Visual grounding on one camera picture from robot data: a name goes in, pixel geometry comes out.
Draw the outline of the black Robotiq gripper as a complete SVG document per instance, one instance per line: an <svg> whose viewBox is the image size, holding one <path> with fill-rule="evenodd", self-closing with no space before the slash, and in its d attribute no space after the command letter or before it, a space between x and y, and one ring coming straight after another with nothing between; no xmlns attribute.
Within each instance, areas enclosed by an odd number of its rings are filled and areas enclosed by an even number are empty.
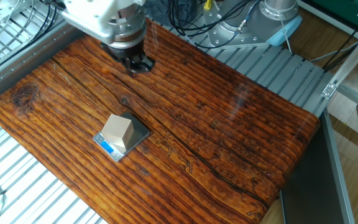
<svg viewBox="0 0 358 224"><path fill-rule="evenodd" d="M115 61L129 63L128 70L132 73L147 73L154 67L155 60L146 56L144 41L126 49L118 49L101 43L101 48Z"/></svg>

